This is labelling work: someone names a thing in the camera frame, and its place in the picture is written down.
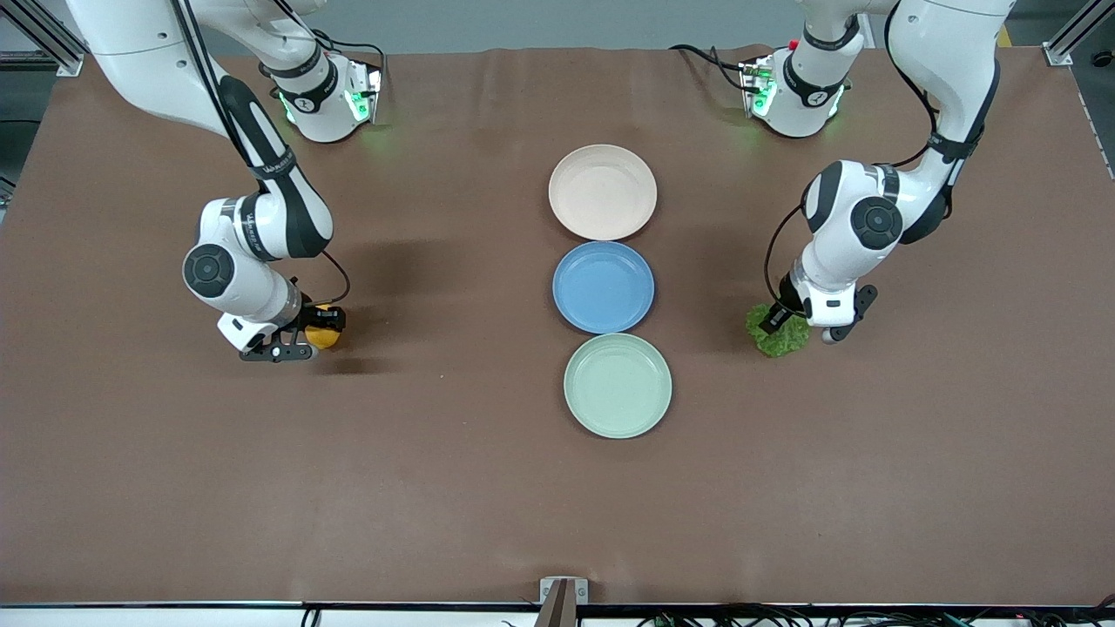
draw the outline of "plate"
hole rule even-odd
[[[639,324],[655,300],[655,277],[647,261],[618,242],[588,242],[558,264],[553,280],[558,310],[590,334],[626,331]]]
[[[655,213],[658,185],[639,155],[595,144],[565,155],[550,176],[550,206],[570,231],[588,240],[619,240]]]
[[[666,359],[632,335],[594,337],[565,367],[565,403],[578,422],[603,437],[647,433],[666,415],[672,394]]]

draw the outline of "floor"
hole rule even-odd
[[[45,3],[64,11],[61,0]],[[1083,0],[1018,0],[1008,21],[1010,39],[1016,46],[1039,45],[1082,4]],[[307,21],[338,40],[371,41],[388,52],[411,54],[581,46],[666,48],[679,42],[725,48],[777,45],[799,35],[802,17],[793,0],[705,0],[699,4],[681,0],[332,0]],[[206,37],[214,55],[244,54],[219,32]],[[0,50],[25,46],[11,25],[0,20]],[[1097,135],[1109,152],[1115,152],[1115,65],[1096,68],[1088,61],[1093,52],[1113,46],[1115,20],[1108,20],[1074,52],[1072,69]],[[55,80],[41,71],[0,71],[0,119],[41,118]],[[18,183],[35,133],[33,124],[0,123],[0,176]]]

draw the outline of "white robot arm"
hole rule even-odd
[[[313,97],[307,97],[313,106],[295,116],[299,128],[311,139],[339,139],[368,118],[353,115],[345,102],[352,102],[345,91],[352,86],[356,73],[346,71],[345,83],[338,78],[341,69],[353,66],[322,54],[304,30],[294,37],[293,21],[274,16],[271,9],[278,8],[269,2],[68,2],[98,64],[126,100],[158,117],[229,137],[259,180],[259,192],[215,200],[204,208],[196,244],[183,263],[186,286],[223,312],[217,327],[242,358],[280,361],[313,357],[313,346],[283,344],[280,332],[294,331],[297,336],[307,326],[340,330],[343,311],[311,306],[314,303],[268,262],[322,253],[333,234],[332,218],[251,89],[229,76],[204,46],[198,46],[196,22],[219,22],[222,30],[248,44],[272,74],[287,77],[275,77],[290,81],[280,83],[282,89],[294,93],[314,85],[309,88],[316,89]],[[196,21],[194,6],[203,9]]]
[[[825,328],[826,341],[843,339],[876,293],[856,282],[900,242],[920,240],[946,218],[998,86],[996,38],[1012,4],[901,0],[894,7],[889,50],[898,69],[940,103],[935,131],[910,172],[840,161],[813,180],[802,201],[813,241],[783,278],[764,330],[774,332],[798,312]]]
[[[886,13],[898,0],[797,0],[805,28],[796,47],[756,60],[745,78],[747,110],[787,137],[813,135],[836,114],[847,70],[863,50],[859,13]]]

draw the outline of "metal bracket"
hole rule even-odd
[[[81,66],[85,65],[85,55],[78,55],[77,61],[68,66],[58,66],[55,76],[59,78],[75,78],[81,74]]]
[[[539,582],[542,609],[534,627],[573,627],[576,606],[589,602],[589,580],[580,577],[546,577]]]
[[[1115,0],[1087,0],[1080,10],[1054,35],[1049,41],[1041,44],[1046,61],[1050,66],[1070,66],[1073,58],[1068,56],[1089,35],[1104,23],[1104,20],[1115,15]]]
[[[566,580],[573,583],[573,591],[576,592],[574,596],[576,598],[576,605],[588,605],[589,604],[589,580],[583,577],[570,577],[570,576],[556,576],[546,577],[539,581],[539,602],[546,602],[546,596],[550,594],[550,589],[554,583],[561,580]]]
[[[1051,48],[1049,48],[1048,41],[1041,42],[1041,52],[1046,56],[1046,65],[1049,67],[1065,67],[1073,65],[1073,56],[1065,52],[1064,56],[1057,56]]]
[[[58,76],[81,71],[81,56],[88,47],[38,0],[0,0],[0,15],[58,64]]]

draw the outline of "green led light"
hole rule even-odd
[[[357,122],[363,122],[368,119],[370,115],[368,112],[368,98],[365,98],[360,94],[352,94],[345,91],[345,96],[348,97],[349,108],[352,109],[352,117]]]
[[[774,80],[768,80],[763,90],[755,95],[755,115],[766,115],[770,110],[770,100],[777,93],[778,85]]]
[[[282,95],[282,91],[279,93],[279,102],[282,103],[282,108],[283,110],[287,112],[287,122],[290,122],[291,124],[297,124],[294,122],[294,114],[290,112],[290,104],[287,103],[287,97]]]
[[[844,95],[844,88],[841,87],[836,90],[836,95],[833,96],[833,106],[828,109],[828,117],[836,115],[836,106],[840,105],[840,97]]]

